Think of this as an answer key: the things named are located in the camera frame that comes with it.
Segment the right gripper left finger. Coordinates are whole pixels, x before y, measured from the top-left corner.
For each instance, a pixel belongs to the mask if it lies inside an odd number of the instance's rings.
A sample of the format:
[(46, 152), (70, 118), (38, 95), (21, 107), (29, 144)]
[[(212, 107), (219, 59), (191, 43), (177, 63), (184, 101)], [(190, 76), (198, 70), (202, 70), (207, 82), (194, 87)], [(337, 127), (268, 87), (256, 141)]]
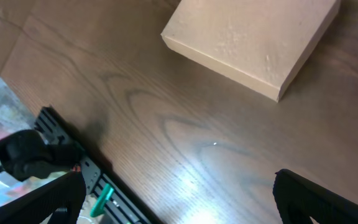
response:
[(86, 197), (82, 173), (69, 172), (0, 207), (0, 223), (76, 223)]

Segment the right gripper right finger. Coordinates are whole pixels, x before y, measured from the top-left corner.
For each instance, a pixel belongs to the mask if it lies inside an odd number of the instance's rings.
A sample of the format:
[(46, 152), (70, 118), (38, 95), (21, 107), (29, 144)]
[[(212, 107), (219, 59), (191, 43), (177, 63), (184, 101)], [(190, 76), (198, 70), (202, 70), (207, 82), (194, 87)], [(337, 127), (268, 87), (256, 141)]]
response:
[(358, 223), (358, 204), (288, 169), (276, 173), (273, 196), (285, 224)]

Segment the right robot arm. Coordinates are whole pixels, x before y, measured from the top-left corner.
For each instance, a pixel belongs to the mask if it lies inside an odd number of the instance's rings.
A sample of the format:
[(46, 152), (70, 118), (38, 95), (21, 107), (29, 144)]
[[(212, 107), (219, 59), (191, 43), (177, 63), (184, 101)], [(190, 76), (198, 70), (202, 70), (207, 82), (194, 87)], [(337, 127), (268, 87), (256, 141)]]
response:
[[(95, 173), (90, 162), (81, 162), (77, 143), (46, 144), (34, 130), (24, 130), (0, 140), (0, 173), (18, 181), (44, 179), (52, 172), (67, 174), (0, 207), (0, 223), (76, 223), (92, 184), (104, 181), (91, 215), (108, 213), (114, 223), (156, 223), (131, 202), (112, 181)], [(283, 223), (358, 223), (358, 205), (288, 170), (276, 173), (273, 196)]]

